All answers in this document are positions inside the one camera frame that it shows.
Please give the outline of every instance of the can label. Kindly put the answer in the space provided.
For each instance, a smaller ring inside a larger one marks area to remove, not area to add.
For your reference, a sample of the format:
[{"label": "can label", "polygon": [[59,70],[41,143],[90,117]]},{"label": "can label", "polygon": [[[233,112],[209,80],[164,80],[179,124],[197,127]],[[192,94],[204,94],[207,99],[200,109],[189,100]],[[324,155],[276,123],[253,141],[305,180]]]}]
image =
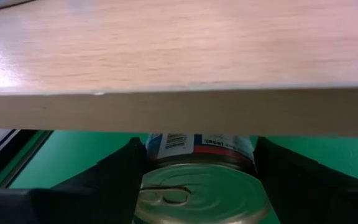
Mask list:
[{"label": "can label", "polygon": [[151,134],[146,142],[151,159],[192,153],[219,154],[254,162],[248,136],[228,134]]}]

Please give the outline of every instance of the red stripe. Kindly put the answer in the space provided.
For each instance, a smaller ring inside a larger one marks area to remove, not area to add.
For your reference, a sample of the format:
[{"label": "red stripe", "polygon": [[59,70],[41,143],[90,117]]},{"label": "red stripe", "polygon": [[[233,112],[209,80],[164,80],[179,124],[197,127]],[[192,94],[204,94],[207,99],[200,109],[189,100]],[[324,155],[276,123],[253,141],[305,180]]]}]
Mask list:
[{"label": "red stripe", "polygon": [[217,147],[217,146],[194,146],[194,152],[195,153],[218,154],[218,155],[233,157],[235,159],[242,159],[242,160],[250,161],[250,159],[248,157],[241,154],[240,152],[236,152],[232,149],[226,149],[226,148]]}]

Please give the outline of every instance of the green background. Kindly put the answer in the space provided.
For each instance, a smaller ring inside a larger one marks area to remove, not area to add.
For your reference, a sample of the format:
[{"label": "green background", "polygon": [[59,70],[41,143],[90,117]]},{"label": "green background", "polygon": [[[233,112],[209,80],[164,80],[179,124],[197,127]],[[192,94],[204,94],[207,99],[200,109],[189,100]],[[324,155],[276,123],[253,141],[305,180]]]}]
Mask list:
[{"label": "green background", "polygon": [[[55,131],[11,185],[12,188],[49,188],[95,165],[145,133]],[[358,178],[358,138],[271,136],[271,141],[321,164]],[[262,224],[279,223],[270,212]]]}]

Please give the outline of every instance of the pull tab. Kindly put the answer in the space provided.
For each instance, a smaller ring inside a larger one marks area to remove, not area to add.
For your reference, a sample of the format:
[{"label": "pull tab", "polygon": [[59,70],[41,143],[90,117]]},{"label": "pull tab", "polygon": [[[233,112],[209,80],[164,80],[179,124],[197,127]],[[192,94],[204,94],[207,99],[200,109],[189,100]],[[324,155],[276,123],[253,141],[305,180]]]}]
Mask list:
[{"label": "pull tab", "polygon": [[[177,193],[185,196],[183,200],[169,199],[167,193]],[[191,192],[183,186],[153,186],[144,187],[139,192],[139,200],[149,204],[183,206],[189,201]]]}]

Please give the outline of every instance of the wood grain surface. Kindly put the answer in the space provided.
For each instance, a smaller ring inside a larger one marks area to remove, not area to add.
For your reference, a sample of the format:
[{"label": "wood grain surface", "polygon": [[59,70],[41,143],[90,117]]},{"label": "wood grain surface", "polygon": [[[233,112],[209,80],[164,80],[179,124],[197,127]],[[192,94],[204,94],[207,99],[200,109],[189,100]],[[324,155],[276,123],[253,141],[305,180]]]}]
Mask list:
[{"label": "wood grain surface", "polygon": [[[340,111],[344,96],[357,107]],[[0,10],[0,128],[358,134],[345,118],[358,120],[356,0]]]}]

